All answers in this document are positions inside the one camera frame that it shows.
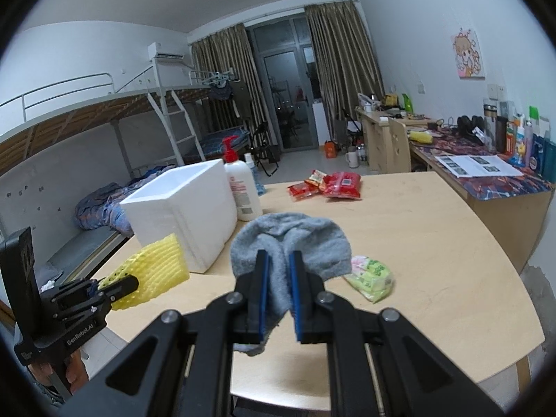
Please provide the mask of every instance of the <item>red snack bag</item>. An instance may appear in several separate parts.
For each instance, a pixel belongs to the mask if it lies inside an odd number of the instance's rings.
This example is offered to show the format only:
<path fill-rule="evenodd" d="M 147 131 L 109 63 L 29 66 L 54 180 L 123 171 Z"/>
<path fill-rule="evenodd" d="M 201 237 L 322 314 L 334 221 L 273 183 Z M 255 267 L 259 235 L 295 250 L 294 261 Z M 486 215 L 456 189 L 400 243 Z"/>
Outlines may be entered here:
<path fill-rule="evenodd" d="M 323 196 L 343 199 L 361 199 L 359 184 L 361 176 L 355 172 L 335 172 L 324 179 L 326 185 Z"/>
<path fill-rule="evenodd" d="M 326 177 L 325 173 L 319 170 L 313 170 L 310 177 L 305 179 L 305 183 L 321 188 L 321 186 L 324 184 L 325 177 Z"/>
<path fill-rule="evenodd" d="M 319 194 L 319 188 L 310 183 L 301 182 L 288 187 L 287 192 L 294 201 L 300 201 Z"/>

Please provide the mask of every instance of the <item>air conditioner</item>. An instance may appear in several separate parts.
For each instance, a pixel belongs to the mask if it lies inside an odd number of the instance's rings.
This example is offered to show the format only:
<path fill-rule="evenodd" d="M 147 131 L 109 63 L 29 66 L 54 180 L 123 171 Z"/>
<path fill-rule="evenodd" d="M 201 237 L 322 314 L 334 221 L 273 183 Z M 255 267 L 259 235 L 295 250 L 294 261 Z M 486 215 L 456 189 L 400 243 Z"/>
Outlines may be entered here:
<path fill-rule="evenodd" d="M 184 55 L 177 53 L 176 48 L 169 48 L 160 42 L 154 42 L 148 46 L 148 58 L 153 60 L 156 58 L 159 61 L 183 61 Z"/>

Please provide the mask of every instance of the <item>gray sock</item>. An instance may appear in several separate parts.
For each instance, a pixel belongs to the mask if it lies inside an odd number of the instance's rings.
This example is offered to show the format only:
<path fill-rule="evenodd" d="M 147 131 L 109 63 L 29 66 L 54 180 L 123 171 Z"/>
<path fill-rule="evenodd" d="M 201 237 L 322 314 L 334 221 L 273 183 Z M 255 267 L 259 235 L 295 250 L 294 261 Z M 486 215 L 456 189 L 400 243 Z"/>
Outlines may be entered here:
<path fill-rule="evenodd" d="M 312 218 L 303 213 L 272 213 L 251 221 L 237 234 L 230 248 L 236 277 L 253 271 L 260 249 L 266 250 L 272 259 L 265 342 L 270 331 L 292 306 L 288 271 L 289 256 L 293 251 L 301 251 L 307 271 L 319 275 L 323 281 L 351 271 L 348 239 L 328 218 Z M 234 348 L 254 356 L 263 352 L 264 344 L 236 344 Z"/>

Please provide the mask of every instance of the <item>electrical outlet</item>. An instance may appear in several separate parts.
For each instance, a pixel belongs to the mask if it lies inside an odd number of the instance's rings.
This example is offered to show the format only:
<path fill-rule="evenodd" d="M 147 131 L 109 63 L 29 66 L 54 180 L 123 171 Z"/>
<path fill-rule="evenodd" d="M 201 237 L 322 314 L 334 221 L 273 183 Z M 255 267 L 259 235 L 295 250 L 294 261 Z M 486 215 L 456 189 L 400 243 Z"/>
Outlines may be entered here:
<path fill-rule="evenodd" d="M 497 84 L 489 84 L 486 87 L 488 92 L 488 98 L 491 100 L 498 100 L 498 85 Z"/>

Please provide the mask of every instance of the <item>light switch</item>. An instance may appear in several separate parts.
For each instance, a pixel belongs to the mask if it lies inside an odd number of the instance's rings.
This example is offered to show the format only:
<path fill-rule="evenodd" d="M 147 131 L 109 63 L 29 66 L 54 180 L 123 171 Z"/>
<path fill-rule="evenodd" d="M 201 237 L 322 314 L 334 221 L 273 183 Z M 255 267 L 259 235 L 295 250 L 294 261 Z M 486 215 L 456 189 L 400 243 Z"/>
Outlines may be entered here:
<path fill-rule="evenodd" d="M 506 86 L 498 86 L 498 100 L 500 101 L 508 100 L 508 93 L 506 92 Z"/>
<path fill-rule="evenodd" d="M 491 100 L 498 100 L 498 85 L 489 84 L 487 85 L 488 98 Z"/>

